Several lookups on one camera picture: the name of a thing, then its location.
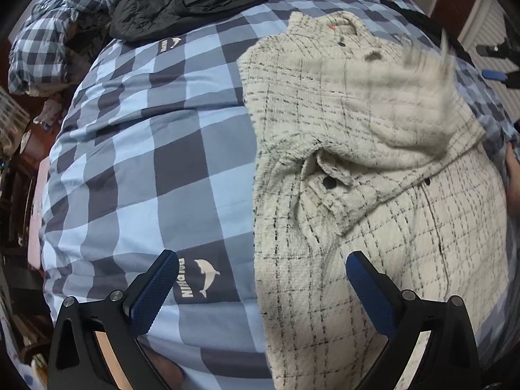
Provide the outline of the white storage rack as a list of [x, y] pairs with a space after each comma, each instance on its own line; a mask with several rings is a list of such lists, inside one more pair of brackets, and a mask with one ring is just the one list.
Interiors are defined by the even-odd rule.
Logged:
[[30, 114], [0, 87], [1, 154], [10, 158], [20, 146], [21, 138], [30, 121]]

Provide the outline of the person's bare foot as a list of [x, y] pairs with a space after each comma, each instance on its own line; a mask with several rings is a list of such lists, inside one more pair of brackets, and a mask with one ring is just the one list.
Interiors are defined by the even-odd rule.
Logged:
[[520, 166], [519, 161], [515, 156], [513, 145], [511, 143], [507, 144], [506, 165], [509, 174], [509, 186], [507, 190], [507, 196], [512, 203], [518, 204], [520, 193]]

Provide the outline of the black puffer jacket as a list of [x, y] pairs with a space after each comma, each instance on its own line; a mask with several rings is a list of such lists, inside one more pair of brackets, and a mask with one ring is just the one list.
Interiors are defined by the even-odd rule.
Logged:
[[114, 39], [141, 45], [224, 20], [267, 0], [121, 0], [110, 26]]

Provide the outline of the pink box beside bed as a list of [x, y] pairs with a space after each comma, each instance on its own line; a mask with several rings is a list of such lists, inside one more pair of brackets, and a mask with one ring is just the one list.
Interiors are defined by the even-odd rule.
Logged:
[[43, 190], [47, 183], [48, 170], [49, 159], [42, 159], [39, 165], [33, 194], [27, 244], [27, 261], [28, 264], [35, 269], [41, 268], [41, 244], [39, 230], [41, 229], [42, 224], [42, 198]]

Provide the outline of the white louvered closet door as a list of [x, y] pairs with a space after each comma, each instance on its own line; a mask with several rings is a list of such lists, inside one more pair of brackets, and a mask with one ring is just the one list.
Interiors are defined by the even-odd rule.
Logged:
[[509, 73], [517, 69], [509, 60], [482, 57], [477, 53], [478, 45], [495, 46], [504, 41], [506, 27], [503, 15], [504, 11], [496, 0], [475, 0], [458, 36], [459, 42], [469, 53], [479, 71], [489, 69]]

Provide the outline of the crumpled blue checkered blanket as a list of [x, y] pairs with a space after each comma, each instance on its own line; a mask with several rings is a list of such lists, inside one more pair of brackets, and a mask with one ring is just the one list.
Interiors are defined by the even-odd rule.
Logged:
[[9, 92], [47, 97], [79, 84], [90, 61], [70, 43], [81, 35], [106, 32], [120, 1], [37, 2], [11, 44]]

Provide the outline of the blue checkered bed quilt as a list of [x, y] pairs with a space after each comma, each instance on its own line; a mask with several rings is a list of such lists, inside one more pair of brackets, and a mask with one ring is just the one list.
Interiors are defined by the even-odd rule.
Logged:
[[43, 196], [44, 296], [56, 330], [53, 389], [114, 388], [92, 325], [166, 249], [179, 277], [142, 338], [187, 389], [270, 389], [253, 273], [253, 129], [237, 58], [294, 11], [347, 10], [375, 35], [434, 41], [411, 0], [268, 0], [177, 38], [112, 41], [78, 87], [50, 153]]

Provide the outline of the cream plaid tweed jacket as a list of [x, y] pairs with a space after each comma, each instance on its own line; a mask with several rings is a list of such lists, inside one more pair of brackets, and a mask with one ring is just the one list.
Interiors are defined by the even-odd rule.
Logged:
[[295, 11], [238, 60], [256, 136], [255, 288], [278, 389], [352, 389], [381, 352], [345, 273], [363, 252], [474, 328], [509, 284], [502, 177], [447, 43], [379, 38], [349, 11]]

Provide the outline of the black garment on bed edge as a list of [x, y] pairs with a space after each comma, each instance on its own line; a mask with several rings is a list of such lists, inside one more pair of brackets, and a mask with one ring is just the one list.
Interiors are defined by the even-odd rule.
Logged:
[[474, 65], [471, 56], [463, 48], [457, 38], [448, 34], [448, 32], [435, 20], [419, 11], [402, 8], [389, 0], [382, 0], [381, 3], [389, 7], [391, 10], [401, 14], [409, 23], [416, 26], [428, 38], [430, 38], [430, 41], [432, 41], [437, 47], [441, 47], [442, 39], [446, 38], [450, 48], [454, 51], [457, 58], [469, 63], [471, 66]]

